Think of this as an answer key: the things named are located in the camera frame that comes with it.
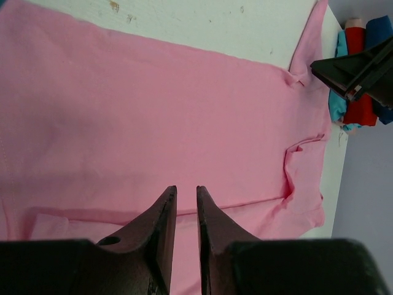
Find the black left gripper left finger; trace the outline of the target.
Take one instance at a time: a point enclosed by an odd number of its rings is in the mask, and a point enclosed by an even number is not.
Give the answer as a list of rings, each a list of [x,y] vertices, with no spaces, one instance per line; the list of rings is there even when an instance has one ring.
[[[176,227],[177,187],[169,186],[155,203],[97,245],[100,294],[169,294]]]

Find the pink t-shirt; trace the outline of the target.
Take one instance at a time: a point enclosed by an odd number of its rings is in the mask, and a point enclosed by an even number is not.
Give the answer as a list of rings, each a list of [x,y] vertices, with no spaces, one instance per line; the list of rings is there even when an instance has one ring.
[[[1,7],[1,239],[98,240],[177,187],[172,292],[200,294],[197,186],[260,238],[324,223],[318,1],[289,69]]]

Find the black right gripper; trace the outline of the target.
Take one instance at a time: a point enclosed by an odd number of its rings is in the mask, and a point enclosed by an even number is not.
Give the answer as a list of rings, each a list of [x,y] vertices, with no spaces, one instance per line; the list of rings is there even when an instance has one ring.
[[[392,109],[392,43],[382,42],[360,53],[316,60],[311,71],[345,100],[367,94]]]

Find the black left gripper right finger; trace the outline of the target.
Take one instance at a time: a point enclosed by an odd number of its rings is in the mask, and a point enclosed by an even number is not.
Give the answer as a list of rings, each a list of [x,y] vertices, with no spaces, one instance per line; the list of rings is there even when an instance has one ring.
[[[232,250],[234,242],[256,242],[213,201],[207,188],[196,188],[202,294],[236,294]]]

